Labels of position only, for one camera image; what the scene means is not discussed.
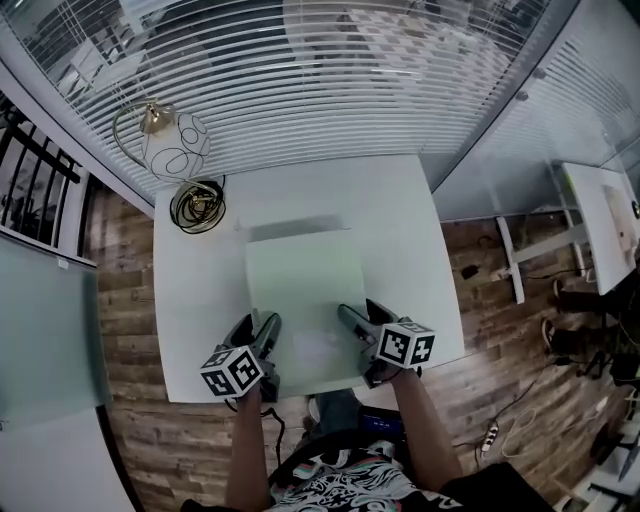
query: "white table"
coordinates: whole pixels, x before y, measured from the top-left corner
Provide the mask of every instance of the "white table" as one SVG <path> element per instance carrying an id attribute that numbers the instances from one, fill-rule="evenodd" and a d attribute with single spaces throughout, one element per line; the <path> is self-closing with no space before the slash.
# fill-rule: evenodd
<path id="1" fill-rule="evenodd" d="M 351 229 L 367 297 L 437 332 L 429 365 L 464 355 L 449 258 L 417 156 L 326 160 L 229 176 L 227 214 L 201 235 L 172 224 L 174 192 L 158 193 L 154 226 L 156 317 L 169 400 L 216 401 L 198 369 L 250 312 L 245 247 L 251 233 L 281 222 L 337 219 Z"/>
<path id="2" fill-rule="evenodd" d="M 640 239 L 640 221 L 633 215 L 631 207 L 632 201 L 636 201 L 636 196 L 627 174 L 571 163 L 563 163 L 559 172 L 564 176 L 574 195 L 582 224 L 573 226 L 571 222 L 569 229 L 563 233 L 516 251 L 505 219 L 503 217 L 497 219 L 518 304 L 524 302 L 519 263 L 566 245 L 589 242 L 600 295 L 612 290 L 636 268 L 633 257 L 625 255 L 621 249 L 618 241 L 618 226 L 614 221 L 605 192 L 605 188 L 609 187 L 624 198 L 621 203 L 622 213 L 629 227 L 629 232 L 625 236 L 636 241 Z M 561 199 L 563 204 L 566 204 L 566 199 L 564 197 Z"/>

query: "person's hand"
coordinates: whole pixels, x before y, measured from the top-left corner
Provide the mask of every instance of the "person's hand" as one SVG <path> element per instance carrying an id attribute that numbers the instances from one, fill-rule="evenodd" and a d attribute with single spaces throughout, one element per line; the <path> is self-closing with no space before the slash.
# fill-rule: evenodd
<path id="1" fill-rule="evenodd" d="M 250 402 L 262 402 L 262 394 L 260 393 L 260 381 L 256 382 L 249 390 L 242 396 L 236 398 L 238 405 L 247 404 Z"/>
<path id="2" fill-rule="evenodd" d="M 378 359 L 378 363 L 380 364 L 380 370 L 376 374 L 376 380 L 380 382 L 391 382 L 403 371 L 407 371 L 400 366 L 382 361 L 381 359 Z"/>

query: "black cable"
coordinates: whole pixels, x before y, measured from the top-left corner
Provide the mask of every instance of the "black cable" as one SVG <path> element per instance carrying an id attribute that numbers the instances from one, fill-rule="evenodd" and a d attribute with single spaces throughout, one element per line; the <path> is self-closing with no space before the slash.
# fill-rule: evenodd
<path id="1" fill-rule="evenodd" d="M 197 234 L 199 226 L 207 226 L 206 230 L 216 227 L 225 213 L 227 206 L 224 202 L 224 186 L 226 177 L 222 177 L 222 185 L 218 185 L 215 181 L 202 181 L 203 185 L 208 186 L 210 190 L 193 185 L 185 190 L 185 192 L 171 199 L 169 213 L 171 220 L 184 233 Z"/>
<path id="2" fill-rule="evenodd" d="M 480 462 L 478 461 L 478 445 L 473 447 L 473 458 L 476 459 L 476 471 L 480 471 Z"/>
<path id="3" fill-rule="evenodd" d="M 224 403 L 227 404 L 227 407 L 231 409 L 233 412 L 235 413 L 238 412 L 238 409 L 233 407 L 229 402 L 229 400 L 225 400 Z M 278 416 L 278 413 L 273 407 L 269 407 L 266 411 L 260 413 L 261 418 L 264 418 L 265 416 L 273 416 L 273 419 L 276 420 L 278 423 L 280 423 L 280 433 L 278 434 L 278 440 L 276 441 L 276 446 L 275 446 L 276 458 L 278 459 L 278 467 L 280 467 L 282 466 L 282 461 L 280 460 L 280 446 L 282 444 L 282 438 L 284 437 L 286 424 L 284 420 L 280 416 Z"/>
<path id="4" fill-rule="evenodd" d="M 389 382 L 390 380 L 395 379 L 402 370 L 403 370 L 402 368 L 398 368 L 398 371 L 394 373 L 391 377 L 387 377 L 386 379 L 382 379 L 381 381 L 379 381 L 380 384 L 384 384 L 385 382 Z"/>
<path id="5" fill-rule="evenodd" d="M 257 340 L 260 337 L 260 335 L 262 334 L 262 331 L 264 331 L 267 328 L 267 325 L 269 324 L 269 322 L 274 316 L 276 316 L 276 313 L 272 313 L 269 315 L 269 318 L 267 318 L 267 320 L 262 324 L 262 326 L 260 327 L 260 330 L 258 331 L 258 334 L 255 335 L 254 339 Z"/>
<path id="6" fill-rule="evenodd" d="M 525 274 L 524 272 L 521 272 L 521 274 L 527 279 L 549 279 L 550 277 L 557 276 L 558 274 L 565 274 L 567 272 L 582 272 L 583 270 L 591 270 L 592 268 L 593 265 L 587 268 L 569 268 L 567 270 L 559 270 L 558 272 L 554 272 L 553 274 L 547 274 L 546 276 L 530 276 L 528 274 Z"/>
<path id="7" fill-rule="evenodd" d="M 479 437 L 478 439 L 476 439 L 475 441 L 466 441 L 464 443 L 458 443 L 458 444 L 454 444 L 451 447 L 452 448 L 460 448 L 461 446 L 476 446 L 480 441 L 482 441 L 484 439 L 484 436 Z"/>
<path id="8" fill-rule="evenodd" d="M 363 349 L 360 351 L 360 355 L 364 354 L 367 350 L 370 350 L 370 349 L 372 349 L 372 348 L 373 348 L 373 347 L 375 347 L 375 346 L 376 346 L 376 344 L 375 344 L 375 343 L 370 343 L 370 344 L 367 346 L 367 348 L 363 348 Z"/>
<path id="9" fill-rule="evenodd" d="M 280 423 L 280 433 L 278 434 L 278 440 L 276 441 L 276 458 L 278 459 L 278 467 L 280 467 L 282 466 L 282 462 L 280 461 L 280 444 L 282 443 L 282 437 L 284 436 L 284 430 L 286 426 L 284 420 L 280 416 L 278 416 L 278 413 L 273 407 L 269 407 L 269 409 L 267 409 L 266 412 L 262 414 L 262 417 L 265 417 L 268 414 L 271 414 L 271 416 L 273 416 L 273 419 Z"/>
<path id="10" fill-rule="evenodd" d="M 640 290 L 640 286 L 637 287 L 633 291 L 633 294 L 631 295 L 631 298 L 629 299 L 629 303 L 627 304 L 627 310 L 623 311 L 621 309 L 620 312 L 618 313 L 618 325 L 622 329 L 622 332 L 626 336 L 626 338 L 635 346 L 638 346 L 638 343 L 636 343 L 636 341 L 631 336 L 629 336 L 629 333 L 627 332 L 627 329 L 625 328 L 624 324 L 622 323 L 622 313 L 626 313 L 626 312 L 631 311 L 631 304 L 633 304 L 633 301 L 636 298 L 636 295 L 638 294 L 638 290 Z"/>
<path id="11" fill-rule="evenodd" d="M 576 361 L 575 359 L 571 359 L 570 357 L 568 358 L 569 361 L 571 361 L 574 364 L 589 364 L 590 361 Z"/>
<path id="12" fill-rule="evenodd" d="M 540 372 L 538 372 L 538 375 L 536 375 L 536 378 L 535 378 L 535 379 L 533 379 L 533 381 L 531 382 L 531 384 L 529 384 L 529 387 L 528 387 L 527 389 L 525 389 L 525 390 L 523 391 L 523 393 L 522 393 L 518 398 L 516 398 L 513 402 L 511 402 L 511 403 L 509 403 L 509 404 L 505 405 L 502 409 L 500 409 L 500 412 L 498 412 L 498 414 L 496 414 L 496 415 L 491 419 L 491 421 L 489 422 L 489 425 L 491 425 L 492 423 L 498 423 L 498 418 L 499 418 L 500 416 L 502 416 L 502 414 L 503 414 L 505 411 L 507 411 L 508 409 L 510 409 L 511 407 L 513 407 L 514 405 L 516 405 L 520 400 L 522 400 L 525 396 L 527 396 L 527 393 L 529 393 L 529 391 L 531 391 L 531 388 L 533 388 L 533 386 L 535 385 L 535 383 L 536 383 L 536 382 L 538 382 L 538 379 L 542 376 L 542 373 L 543 373 L 547 368 L 549 368 L 550 366 L 554 366 L 555 364 L 556 364 L 556 362 L 554 361 L 554 362 L 552 362 L 552 363 L 549 363 L 549 364 L 547 364 L 547 365 L 543 366 L 543 367 L 542 367 L 542 370 L 540 370 Z"/>
<path id="13" fill-rule="evenodd" d="M 367 322 L 369 321 L 368 317 L 364 316 L 362 313 L 360 313 L 359 311 L 356 311 L 355 309 L 353 309 L 351 306 L 348 306 L 347 304 L 340 304 L 340 307 L 347 308 L 351 310 L 352 313 L 358 315 L 363 320 L 366 320 Z"/>

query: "person's leg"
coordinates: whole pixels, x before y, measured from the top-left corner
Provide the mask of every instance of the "person's leg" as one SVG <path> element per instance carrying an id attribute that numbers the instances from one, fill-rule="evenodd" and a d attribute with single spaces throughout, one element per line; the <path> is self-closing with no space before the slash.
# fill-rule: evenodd
<path id="1" fill-rule="evenodd" d="M 605 349 L 602 329 L 582 327 L 576 331 L 556 329 L 547 319 L 542 321 L 542 336 L 550 351 L 559 355 L 584 355 L 591 350 Z"/>
<path id="2" fill-rule="evenodd" d="M 572 313 L 604 313 L 606 302 L 604 297 L 597 293 L 565 292 L 558 293 L 558 307 L 562 311 Z"/>
<path id="3" fill-rule="evenodd" d="M 637 271 L 631 272 L 613 290 L 605 295 L 607 301 L 607 313 L 615 318 L 629 310 L 629 306 L 635 302 L 640 285 L 640 275 Z"/>
<path id="4" fill-rule="evenodd" d="M 612 355 L 640 355 L 640 345 L 629 339 L 619 326 L 614 325 L 605 329 L 605 352 Z"/>
<path id="5" fill-rule="evenodd" d="M 305 432 L 296 450 L 327 434 L 358 428 L 358 412 L 362 405 L 352 389 L 319 393 L 315 396 L 320 422 Z"/>

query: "venetian blinds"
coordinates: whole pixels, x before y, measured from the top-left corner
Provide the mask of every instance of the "venetian blinds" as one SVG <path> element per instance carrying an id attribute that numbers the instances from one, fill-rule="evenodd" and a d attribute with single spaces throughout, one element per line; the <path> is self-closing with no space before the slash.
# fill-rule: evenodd
<path id="1" fill-rule="evenodd" d="M 502 99 L 548 0 L 11 0 L 2 15 L 147 197 L 111 135 L 157 98 L 212 138 L 201 174 L 349 156 L 452 159 Z M 139 152 L 139 113 L 121 125 Z"/>

